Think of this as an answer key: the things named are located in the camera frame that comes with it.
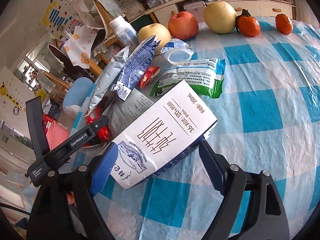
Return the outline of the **blue white milk pouch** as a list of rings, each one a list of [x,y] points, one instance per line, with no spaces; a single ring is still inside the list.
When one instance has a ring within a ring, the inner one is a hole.
[[[113,90],[118,98],[125,101],[149,68],[160,40],[152,35],[144,39],[131,53],[121,70]]]

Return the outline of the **red candy wrapper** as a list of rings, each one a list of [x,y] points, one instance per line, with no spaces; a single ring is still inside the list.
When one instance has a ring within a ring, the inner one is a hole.
[[[150,66],[141,77],[138,83],[139,88],[144,88],[146,85],[151,83],[154,78],[160,73],[160,70],[160,67]]]

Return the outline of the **white milk carton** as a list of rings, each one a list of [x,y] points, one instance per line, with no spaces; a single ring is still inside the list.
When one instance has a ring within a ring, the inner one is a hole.
[[[111,176],[125,190],[155,177],[208,139],[216,124],[214,113],[182,80],[113,140],[118,158]]]

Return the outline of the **crushed white plastic bottle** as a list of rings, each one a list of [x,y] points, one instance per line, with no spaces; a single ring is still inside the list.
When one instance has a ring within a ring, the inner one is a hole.
[[[189,44],[178,38],[171,39],[160,51],[160,55],[173,65],[190,61],[194,53]]]

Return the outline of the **green white wet-wipes pack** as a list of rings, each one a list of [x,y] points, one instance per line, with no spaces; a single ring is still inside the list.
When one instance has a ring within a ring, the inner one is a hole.
[[[217,99],[222,94],[226,62],[206,58],[168,68],[154,84],[150,96],[162,96],[184,80],[197,94]]]

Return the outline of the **white printed bag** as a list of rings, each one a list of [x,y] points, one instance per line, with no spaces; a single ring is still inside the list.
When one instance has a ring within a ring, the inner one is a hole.
[[[108,129],[115,138],[153,105],[153,101],[137,89],[125,101],[117,99],[109,110]]]

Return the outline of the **silver foil snack bag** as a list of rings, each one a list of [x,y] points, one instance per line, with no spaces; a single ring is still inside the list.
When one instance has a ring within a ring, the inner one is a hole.
[[[114,55],[98,77],[89,99],[85,116],[89,116],[104,97],[114,79],[119,75],[129,57],[129,47],[125,47]]]

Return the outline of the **pink trash bin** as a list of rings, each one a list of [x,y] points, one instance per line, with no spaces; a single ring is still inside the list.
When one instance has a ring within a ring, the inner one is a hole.
[[[54,121],[48,128],[46,133],[50,150],[53,150],[69,137],[69,130],[60,123]]]

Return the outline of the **blue round stool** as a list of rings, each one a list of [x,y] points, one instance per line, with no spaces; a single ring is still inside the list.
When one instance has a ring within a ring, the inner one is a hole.
[[[78,114],[93,85],[94,83],[87,77],[76,79],[64,97],[62,103],[64,112],[68,115]]]

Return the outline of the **red gift boxes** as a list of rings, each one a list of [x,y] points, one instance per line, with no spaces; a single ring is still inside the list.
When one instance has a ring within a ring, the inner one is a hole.
[[[47,114],[42,115],[43,120],[42,120],[42,125],[45,133],[47,133],[48,129],[50,128],[51,124],[55,121],[53,118],[51,118]]]

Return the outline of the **blue white checked tablecloth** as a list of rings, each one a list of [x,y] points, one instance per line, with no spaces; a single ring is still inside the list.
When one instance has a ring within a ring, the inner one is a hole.
[[[319,29],[295,21],[284,35],[258,20],[256,37],[201,23],[188,43],[195,59],[226,61],[222,94],[202,98],[217,117],[208,142],[244,171],[270,172],[294,237],[319,202]],[[109,178],[95,201],[116,239],[201,239],[222,196],[193,152],[129,190]]]

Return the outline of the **orange-flower table cloth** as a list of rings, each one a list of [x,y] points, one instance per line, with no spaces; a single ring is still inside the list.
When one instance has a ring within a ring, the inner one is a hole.
[[[97,34],[97,30],[86,25],[75,28],[74,34],[63,46],[73,66],[84,69],[90,68],[91,49]]]

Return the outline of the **white yogurt bottle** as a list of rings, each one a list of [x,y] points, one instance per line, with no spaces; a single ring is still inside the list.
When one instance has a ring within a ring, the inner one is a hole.
[[[122,16],[116,17],[109,23],[117,39],[130,49],[135,49],[139,45],[136,30]]]

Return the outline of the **yellow apple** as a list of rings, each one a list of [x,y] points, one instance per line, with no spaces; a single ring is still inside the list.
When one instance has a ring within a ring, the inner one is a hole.
[[[155,35],[157,40],[160,40],[160,44],[155,52],[155,55],[159,55],[163,46],[171,40],[171,33],[164,25],[153,23],[140,29],[138,33],[139,42],[141,43],[153,35]]]

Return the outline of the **wooden dining chair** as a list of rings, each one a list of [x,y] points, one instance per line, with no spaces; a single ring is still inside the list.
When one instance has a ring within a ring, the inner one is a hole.
[[[99,13],[99,16],[104,24],[106,35],[107,33],[107,28],[110,27],[110,22],[115,19],[105,8],[104,6],[98,1],[94,0],[94,5]],[[118,40],[118,38],[114,35],[113,31],[111,35],[106,36],[103,44],[105,47],[109,47],[111,45],[117,45],[119,48],[124,48],[124,45]],[[96,58],[100,59],[105,66],[110,62],[111,58],[106,57],[103,52],[97,53]],[[96,76],[98,77],[102,73],[102,69],[98,66],[97,63],[95,63],[92,59],[89,59],[89,70]]]

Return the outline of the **red apple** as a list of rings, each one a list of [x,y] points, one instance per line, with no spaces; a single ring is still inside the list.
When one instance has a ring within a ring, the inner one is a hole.
[[[173,38],[188,40],[197,35],[199,24],[193,14],[182,11],[171,16],[168,29]]]

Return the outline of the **pink storage box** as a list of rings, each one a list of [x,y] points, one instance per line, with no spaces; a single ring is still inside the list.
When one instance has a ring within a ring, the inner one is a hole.
[[[203,0],[188,1],[184,3],[183,9],[195,17],[202,17],[206,5]]]

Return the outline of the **tangerine with leaf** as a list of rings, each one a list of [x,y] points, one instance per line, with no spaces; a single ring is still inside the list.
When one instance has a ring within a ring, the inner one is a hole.
[[[235,28],[237,33],[247,37],[256,37],[260,34],[259,21],[246,9],[242,9],[241,15],[236,17]]]

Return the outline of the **yellow pear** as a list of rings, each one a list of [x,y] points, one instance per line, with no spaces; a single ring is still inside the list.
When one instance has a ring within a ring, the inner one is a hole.
[[[215,2],[205,7],[203,18],[210,30],[218,34],[231,33],[237,13],[227,2]]]

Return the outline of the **small tangerine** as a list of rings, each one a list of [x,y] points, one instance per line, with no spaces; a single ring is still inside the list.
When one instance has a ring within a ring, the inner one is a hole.
[[[293,24],[285,14],[278,14],[275,19],[276,28],[279,32],[289,35],[293,32]]]

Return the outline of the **cream TV cabinet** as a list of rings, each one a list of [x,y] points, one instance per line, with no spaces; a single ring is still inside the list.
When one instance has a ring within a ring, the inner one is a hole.
[[[183,9],[184,3],[196,0],[170,0],[143,12],[144,15],[151,17],[154,23],[168,25],[171,16]],[[279,0],[203,0],[205,5],[215,2],[229,3],[239,15],[242,9],[247,9],[252,16],[275,17],[278,14],[285,14],[290,19],[296,19],[296,6],[293,3]]]

